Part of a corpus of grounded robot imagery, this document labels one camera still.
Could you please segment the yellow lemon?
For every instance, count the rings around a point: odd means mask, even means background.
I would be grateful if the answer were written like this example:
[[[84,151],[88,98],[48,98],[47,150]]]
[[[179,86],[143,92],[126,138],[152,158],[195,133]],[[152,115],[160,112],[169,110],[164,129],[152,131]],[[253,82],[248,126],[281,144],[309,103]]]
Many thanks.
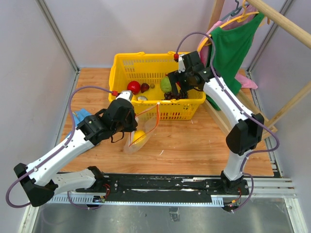
[[[133,141],[134,145],[144,145],[146,141],[146,133],[143,130],[137,130],[134,132]]]

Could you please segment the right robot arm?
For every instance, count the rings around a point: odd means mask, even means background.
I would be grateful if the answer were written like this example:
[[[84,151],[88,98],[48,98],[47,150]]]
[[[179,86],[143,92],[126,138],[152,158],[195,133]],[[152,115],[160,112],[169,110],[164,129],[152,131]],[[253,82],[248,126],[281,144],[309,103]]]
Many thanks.
[[[192,89],[204,92],[216,102],[229,121],[230,131],[226,136],[229,158],[220,175],[219,189],[225,194],[232,194],[242,183],[247,154],[262,139],[264,117],[245,107],[214,68],[204,66],[197,51],[176,53],[173,58],[178,69],[168,73],[172,95],[185,97]]]

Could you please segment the dark grape bunch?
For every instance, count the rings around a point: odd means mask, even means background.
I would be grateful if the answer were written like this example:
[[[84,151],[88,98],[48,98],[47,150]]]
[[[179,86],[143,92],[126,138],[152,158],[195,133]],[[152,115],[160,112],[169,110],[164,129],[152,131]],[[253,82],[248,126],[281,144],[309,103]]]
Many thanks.
[[[164,94],[164,100],[180,100],[180,99],[187,99],[188,98],[188,93],[179,91],[177,94],[174,94],[173,92],[166,92]]]

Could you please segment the grey hanger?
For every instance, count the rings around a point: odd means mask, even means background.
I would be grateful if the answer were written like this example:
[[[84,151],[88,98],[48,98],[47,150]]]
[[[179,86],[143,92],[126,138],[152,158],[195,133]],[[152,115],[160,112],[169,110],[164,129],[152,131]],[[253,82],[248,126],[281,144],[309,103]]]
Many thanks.
[[[229,17],[234,17],[234,16],[238,15],[240,13],[240,11],[243,9],[243,6],[240,5],[239,0],[234,0],[234,2],[236,3],[236,7],[232,11],[230,11],[227,15],[222,17],[220,19],[220,21],[224,21],[225,19],[227,19]]]

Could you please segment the wooden clothes rack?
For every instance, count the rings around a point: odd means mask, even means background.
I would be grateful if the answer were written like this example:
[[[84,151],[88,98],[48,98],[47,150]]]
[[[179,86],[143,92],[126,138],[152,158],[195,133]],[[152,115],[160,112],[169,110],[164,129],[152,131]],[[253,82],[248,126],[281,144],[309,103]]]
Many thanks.
[[[252,70],[255,68],[258,60],[262,56],[266,47],[270,43],[274,34],[278,30],[278,28],[282,28],[284,31],[293,36],[296,40],[298,40],[304,46],[310,48],[311,47],[311,35],[305,30],[301,29],[295,23],[291,22],[289,19],[285,17],[287,12],[290,10],[292,5],[295,3],[294,0],[285,0],[280,7],[279,11],[273,9],[267,3],[262,0],[251,0],[250,4],[258,7],[263,13],[273,21],[273,25],[267,31],[265,38],[263,39],[261,45],[259,46],[256,54],[254,55],[252,61],[249,63],[247,69],[243,69],[242,73],[247,75],[249,78],[252,77]],[[306,95],[308,95],[311,91],[311,83],[308,82],[297,94],[295,94],[271,119],[266,118],[265,123],[268,129],[272,130],[272,132],[277,132],[277,128],[275,124],[282,119],[294,106],[296,106]],[[237,94],[237,98],[241,101],[246,107],[252,110],[254,113],[263,113],[260,108],[260,102],[257,97],[257,93],[255,90],[250,90],[247,93],[242,90]],[[229,121],[225,117],[225,114],[221,111],[216,111],[212,105],[206,100],[203,103],[206,111],[210,114],[212,119],[221,129],[221,131],[226,134],[229,133]]]

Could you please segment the clear zip top bag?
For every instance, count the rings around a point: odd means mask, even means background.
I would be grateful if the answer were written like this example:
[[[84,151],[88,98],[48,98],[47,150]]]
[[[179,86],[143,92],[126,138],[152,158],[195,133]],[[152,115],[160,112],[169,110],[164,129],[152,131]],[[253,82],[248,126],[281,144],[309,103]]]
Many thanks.
[[[137,152],[148,142],[160,122],[159,106],[158,102],[135,116],[138,126],[129,133],[123,147],[124,152],[129,154]]]

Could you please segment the yellow hanger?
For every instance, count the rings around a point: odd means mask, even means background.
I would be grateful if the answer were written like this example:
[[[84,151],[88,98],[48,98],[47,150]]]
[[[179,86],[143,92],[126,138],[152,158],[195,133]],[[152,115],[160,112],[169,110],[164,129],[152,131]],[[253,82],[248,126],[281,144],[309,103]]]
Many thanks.
[[[243,6],[243,9],[240,11],[238,15],[234,17],[229,17],[224,21],[219,20],[215,22],[215,24],[209,29],[208,33],[210,34],[217,27],[220,27],[224,30],[234,29],[249,22],[257,14],[259,14],[259,11],[255,7],[247,3],[246,0],[243,0],[241,5]]]

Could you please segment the yellow plastic basket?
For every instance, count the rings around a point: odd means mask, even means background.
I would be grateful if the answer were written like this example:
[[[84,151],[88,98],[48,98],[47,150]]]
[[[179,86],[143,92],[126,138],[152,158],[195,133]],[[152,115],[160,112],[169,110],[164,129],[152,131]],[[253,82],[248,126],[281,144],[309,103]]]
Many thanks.
[[[178,63],[174,61],[173,55],[172,51],[156,54],[144,52],[116,54],[109,75],[109,89],[120,93],[127,89],[131,81],[154,84],[155,88],[136,95],[136,97],[145,96],[146,101],[132,100],[136,114],[159,102],[160,120],[192,119],[199,105],[205,102],[205,93],[190,90],[187,99],[164,100],[164,92],[160,88],[161,80],[168,73],[178,70]]]

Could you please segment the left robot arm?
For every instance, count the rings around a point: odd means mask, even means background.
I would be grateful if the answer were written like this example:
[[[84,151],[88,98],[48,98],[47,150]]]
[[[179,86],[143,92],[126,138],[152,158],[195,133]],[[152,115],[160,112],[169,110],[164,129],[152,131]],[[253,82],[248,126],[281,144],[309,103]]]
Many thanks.
[[[18,180],[33,207],[47,203],[54,195],[77,189],[99,192],[104,175],[96,166],[61,174],[59,171],[75,157],[103,140],[113,140],[116,133],[134,131],[138,126],[130,101],[118,98],[109,107],[86,116],[63,142],[28,165],[14,168]]]

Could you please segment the dark red fig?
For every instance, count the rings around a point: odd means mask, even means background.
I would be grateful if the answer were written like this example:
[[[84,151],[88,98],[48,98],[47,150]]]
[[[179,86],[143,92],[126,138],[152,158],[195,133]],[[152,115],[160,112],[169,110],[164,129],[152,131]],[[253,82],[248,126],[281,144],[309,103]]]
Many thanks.
[[[140,86],[140,92],[144,93],[150,89],[150,86],[147,83],[142,83]]]

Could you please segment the blue cloth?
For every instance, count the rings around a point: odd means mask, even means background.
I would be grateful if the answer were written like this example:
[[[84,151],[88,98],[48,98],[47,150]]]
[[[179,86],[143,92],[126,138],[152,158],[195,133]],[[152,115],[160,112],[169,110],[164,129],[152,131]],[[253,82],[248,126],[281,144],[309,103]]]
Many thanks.
[[[73,114],[73,118],[74,118],[75,127],[77,127],[77,125],[81,121],[83,121],[85,117],[91,115],[91,113],[84,108],[82,108],[81,110],[78,110],[78,111],[74,111],[74,112],[72,112],[72,114]]]

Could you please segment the green cabbage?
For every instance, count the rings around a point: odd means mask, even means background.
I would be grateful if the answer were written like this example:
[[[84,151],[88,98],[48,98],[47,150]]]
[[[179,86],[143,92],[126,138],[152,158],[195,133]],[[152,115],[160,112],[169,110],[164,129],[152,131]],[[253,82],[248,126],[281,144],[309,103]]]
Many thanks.
[[[166,76],[160,82],[160,89],[163,93],[168,93],[172,91],[172,86],[169,78]]]

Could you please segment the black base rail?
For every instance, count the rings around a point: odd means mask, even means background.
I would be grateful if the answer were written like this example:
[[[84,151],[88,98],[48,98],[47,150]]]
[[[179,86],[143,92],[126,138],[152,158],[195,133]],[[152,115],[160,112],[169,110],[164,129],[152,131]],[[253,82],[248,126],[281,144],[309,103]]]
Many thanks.
[[[90,188],[79,188],[76,192],[93,194],[108,192],[151,193],[154,196],[168,193],[173,196],[184,196],[186,193],[220,196],[246,196],[250,193],[250,183],[244,178],[236,182],[228,182],[223,177],[204,177],[186,175],[146,175],[106,173]]]

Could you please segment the red apple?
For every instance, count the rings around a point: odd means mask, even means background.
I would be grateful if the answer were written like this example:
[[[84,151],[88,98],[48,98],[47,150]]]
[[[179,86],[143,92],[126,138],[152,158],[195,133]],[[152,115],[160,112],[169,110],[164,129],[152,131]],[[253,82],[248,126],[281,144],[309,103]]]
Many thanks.
[[[127,85],[127,90],[131,91],[134,95],[138,94],[140,92],[141,85],[137,81],[131,81]]]

